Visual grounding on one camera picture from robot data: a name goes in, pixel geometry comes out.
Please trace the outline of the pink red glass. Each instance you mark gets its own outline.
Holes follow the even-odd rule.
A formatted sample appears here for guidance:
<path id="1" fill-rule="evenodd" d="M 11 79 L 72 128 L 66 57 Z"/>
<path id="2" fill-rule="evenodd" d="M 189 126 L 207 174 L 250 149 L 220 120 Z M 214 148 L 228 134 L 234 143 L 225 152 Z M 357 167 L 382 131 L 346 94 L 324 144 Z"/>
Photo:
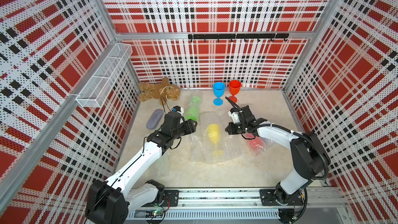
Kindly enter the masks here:
<path id="1" fill-rule="evenodd" d="M 267 141 L 253 134 L 245 133 L 244 139 L 246 140 L 249 150 L 255 157 L 262 155 L 269 148 Z"/>

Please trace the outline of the yellow glass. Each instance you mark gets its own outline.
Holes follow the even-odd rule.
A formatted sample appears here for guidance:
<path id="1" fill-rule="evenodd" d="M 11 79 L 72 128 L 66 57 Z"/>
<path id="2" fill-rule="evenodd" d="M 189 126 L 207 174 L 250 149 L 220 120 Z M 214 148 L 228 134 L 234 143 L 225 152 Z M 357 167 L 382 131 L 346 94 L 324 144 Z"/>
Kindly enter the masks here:
<path id="1" fill-rule="evenodd" d="M 207 137 L 212 143 L 214 151 L 212 155 L 215 159 L 220 159 L 223 156 L 223 151 L 220 148 L 221 132 L 218 124 L 210 124 L 207 127 Z"/>

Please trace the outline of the clear bubble wrap sheet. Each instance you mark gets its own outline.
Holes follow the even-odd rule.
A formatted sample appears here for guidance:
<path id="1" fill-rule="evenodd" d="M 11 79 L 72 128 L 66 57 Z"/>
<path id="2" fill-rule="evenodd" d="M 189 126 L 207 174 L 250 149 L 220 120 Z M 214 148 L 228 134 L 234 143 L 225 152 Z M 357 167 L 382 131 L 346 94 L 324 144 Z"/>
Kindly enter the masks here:
<path id="1" fill-rule="evenodd" d="M 197 134 L 191 134 L 191 154 L 193 162 L 205 162 L 205 156 L 202 150 L 202 140 Z"/>
<path id="2" fill-rule="evenodd" d="M 224 152 L 220 159 L 215 159 L 212 155 L 214 148 L 212 143 L 207 137 L 207 127 L 210 124 L 218 124 L 221 132 L 220 148 Z M 243 153 L 243 148 L 239 138 L 237 136 L 228 135 L 225 131 L 228 122 L 219 117 L 214 112 L 207 112 L 200 116 L 200 127 L 201 127 L 201 140 L 202 140 L 202 150 L 205 156 L 205 162 L 207 164 L 218 164 L 224 163 L 236 158 L 241 157 Z"/>

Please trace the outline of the red wine glass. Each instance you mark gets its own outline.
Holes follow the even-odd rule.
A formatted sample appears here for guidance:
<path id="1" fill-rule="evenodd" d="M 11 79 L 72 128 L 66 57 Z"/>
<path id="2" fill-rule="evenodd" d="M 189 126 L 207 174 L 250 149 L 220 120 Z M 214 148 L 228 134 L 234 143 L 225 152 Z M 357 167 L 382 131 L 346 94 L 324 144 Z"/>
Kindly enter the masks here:
<path id="1" fill-rule="evenodd" d="M 238 99 L 236 98 L 236 95 L 240 92 L 241 89 L 241 82 L 239 82 L 238 80 L 232 80 L 229 82 L 229 93 L 231 94 L 231 96 L 229 96 L 229 99 L 234 102 L 237 103 Z"/>

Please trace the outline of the blue wine glass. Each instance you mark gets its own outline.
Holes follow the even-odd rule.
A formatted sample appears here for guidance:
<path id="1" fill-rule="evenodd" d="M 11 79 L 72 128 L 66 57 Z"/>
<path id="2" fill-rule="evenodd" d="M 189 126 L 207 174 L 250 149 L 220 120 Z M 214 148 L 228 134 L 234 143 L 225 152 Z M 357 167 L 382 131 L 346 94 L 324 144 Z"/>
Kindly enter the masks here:
<path id="1" fill-rule="evenodd" d="M 215 99 L 213 100 L 213 104 L 215 106 L 221 106 L 223 104 L 222 96 L 225 92 L 225 84 L 222 82 L 217 82 L 213 84 L 213 93 L 215 95 Z"/>

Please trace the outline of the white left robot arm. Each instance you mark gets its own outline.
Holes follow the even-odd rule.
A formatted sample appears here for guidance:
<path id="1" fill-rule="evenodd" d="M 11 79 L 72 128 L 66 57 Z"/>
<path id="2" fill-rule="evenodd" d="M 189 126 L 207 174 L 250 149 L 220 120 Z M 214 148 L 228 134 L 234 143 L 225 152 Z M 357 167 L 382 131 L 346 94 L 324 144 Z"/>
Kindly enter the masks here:
<path id="1" fill-rule="evenodd" d="M 184 119 L 178 111 L 168 112 L 161 127 L 144 138 L 141 150 L 106 180 L 95 180 L 89 188 L 85 217 L 94 224 L 123 224 L 127 216 L 146 204 L 161 204 L 164 185 L 149 180 L 140 188 L 135 183 L 169 149 L 175 140 L 193 134 L 197 121 Z"/>

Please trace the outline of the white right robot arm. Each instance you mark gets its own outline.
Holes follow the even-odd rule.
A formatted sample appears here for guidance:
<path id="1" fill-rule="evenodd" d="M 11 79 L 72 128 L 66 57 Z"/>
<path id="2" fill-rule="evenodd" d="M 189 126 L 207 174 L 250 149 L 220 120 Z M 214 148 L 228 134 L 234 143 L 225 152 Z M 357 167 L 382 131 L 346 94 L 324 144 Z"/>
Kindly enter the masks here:
<path id="1" fill-rule="evenodd" d="M 232 121 L 226 127 L 229 135 L 249 133 L 254 137 L 271 140 L 288 148 L 293 169 L 275 187 L 273 201 L 288 205 L 290 199 L 315 180 L 325 180 L 329 175 L 330 157 L 313 132 L 296 132 L 263 118 L 256 118 L 248 106 L 234 106 L 229 111 Z"/>

